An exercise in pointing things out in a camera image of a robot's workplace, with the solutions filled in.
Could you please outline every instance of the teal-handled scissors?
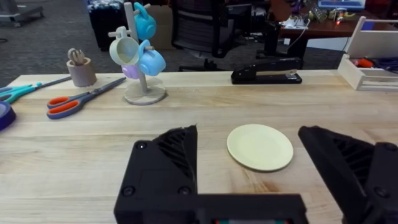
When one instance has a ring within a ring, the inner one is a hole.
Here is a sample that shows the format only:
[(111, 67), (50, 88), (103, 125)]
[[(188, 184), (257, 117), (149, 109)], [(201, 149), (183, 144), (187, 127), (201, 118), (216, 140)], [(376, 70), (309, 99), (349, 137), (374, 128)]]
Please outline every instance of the teal-handled scissors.
[(67, 80), (72, 79), (71, 77), (61, 78), (59, 80), (55, 80), (49, 83), (42, 85), (41, 83), (36, 83), (36, 86), (33, 85), (24, 85), (19, 87), (2, 87), (0, 88), (0, 101), (5, 101), (7, 103), (13, 103), (21, 96), (31, 93), (35, 90), (54, 85), (57, 83), (61, 83)]
[(47, 107), (49, 108), (47, 116), (50, 119), (60, 119), (72, 115), (77, 111), (80, 111), (85, 103), (94, 99), (96, 96), (116, 87), (125, 79), (126, 77), (120, 78), (105, 86), (102, 86), (101, 88), (97, 88), (93, 91), (82, 93), (76, 96), (61, 96), (54, 98), (47, 103)]

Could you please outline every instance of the mug handle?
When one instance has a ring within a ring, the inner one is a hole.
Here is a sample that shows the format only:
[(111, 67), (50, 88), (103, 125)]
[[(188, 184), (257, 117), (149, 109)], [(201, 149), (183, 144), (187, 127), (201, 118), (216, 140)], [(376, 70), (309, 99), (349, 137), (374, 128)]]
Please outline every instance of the mug handle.
[(142, 58), (142, 56), (144, 55), (145, 47), (149, 47), (149, 46), (150, 46), (149, 40), (142, 41), (142, 43), (138, 47), (139, 58)]
[(134, 8), (136, 10), (139, 10), (140, 14), (143, 16), (144, 19), (148, 19), (148, 12), (147, 10), (144, 8), (144, 6), (142, 6), (142, 4), (139, 4), (139, 2), (135, 2), (134, 3)]
[(117, 39), (127, 37), (127, 29), (124, 26), (118, 27), (116, 32), (120, 33), (120, 37), (116, 36)]

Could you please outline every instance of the purple mug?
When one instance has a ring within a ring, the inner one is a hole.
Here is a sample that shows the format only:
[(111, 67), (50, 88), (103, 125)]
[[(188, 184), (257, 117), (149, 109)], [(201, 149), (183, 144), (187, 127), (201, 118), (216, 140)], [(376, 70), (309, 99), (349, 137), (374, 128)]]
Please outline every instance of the purple mug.
[(122, 65), (122, 72), (128, 78), (138, 79), (138, 68), (135, 65)]

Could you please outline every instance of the scissor handle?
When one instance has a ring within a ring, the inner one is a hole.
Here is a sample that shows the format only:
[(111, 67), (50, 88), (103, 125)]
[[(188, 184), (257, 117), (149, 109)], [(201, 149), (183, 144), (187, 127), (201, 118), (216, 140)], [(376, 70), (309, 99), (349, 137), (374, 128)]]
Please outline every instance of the scissor handle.
[(13, 103), (19, 97), (30, 93), (35, 90), (35, 87), (32, 85), (25, 85), (19, 87), (3, 87), (0, 89), (0, 100), (5, 101), (7, 103)]
[(54, 98), (54, 99), (50, 100), (47, 103), (47, 107), (49, 109), (56, 108), (58, 106), (64, 105), (64, 104), (69, 103), (69, 102), (71, 102), (73, 100), (76, 100), (78, 98), (81, 98), (81, 97), (83, 97), (83, 96), (85, 96), (87, 94), (89, 94), (89, 92), (85, 92), (85, 93), (82, 93), (82, 94), (79, 94), (79, 95), (76, 95), (76, 96), (61, 96), (61, 97), (57, 97), (57, 98)]
[[(76, 113), (77, 111), (80, 111), (83, 108), (84, 104), (87, 101), (93, 99), (94, 97), (95, 97), (95, 95), (92, 95), (90, 93), (84, 93), (81, 95), (73, 96), (71, 98), (65, 97), (65, 98), (68, 98), (69, 100), (63, 101), (64, 103), (62, 103), (62, 102), (59, 103), (60, 106), (49, 109), (49, 111), (47, 112), (47, 116), (50, 119), (60, 119), (60, 118), (67, 117), (71, 114)], [(64, 100), (62, 98), (63, 97), (59, 97), (59, 98), (56, 98), (53, 100), (54, 101)]]

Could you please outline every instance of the orange-handled scissors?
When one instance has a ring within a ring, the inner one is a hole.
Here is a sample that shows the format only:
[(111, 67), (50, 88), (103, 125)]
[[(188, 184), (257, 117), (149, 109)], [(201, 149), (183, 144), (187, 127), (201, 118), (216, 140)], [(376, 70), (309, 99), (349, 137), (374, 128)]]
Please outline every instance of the orange-handled scissors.
[(101, 88), (97, 88), (93, 91), (82, 93), (76, 96), (61, 96), (54, 98), (47, 103), (47, 107), (49, 108), (47, 116), (50, 119), (60, 119), (74, 114), (77, 111), (80, 111), (85, 103), (94, 99), (96, 96), (118, 86), (125, 79), (126, 77), (120, 78), (105, 86), (102, 86)]

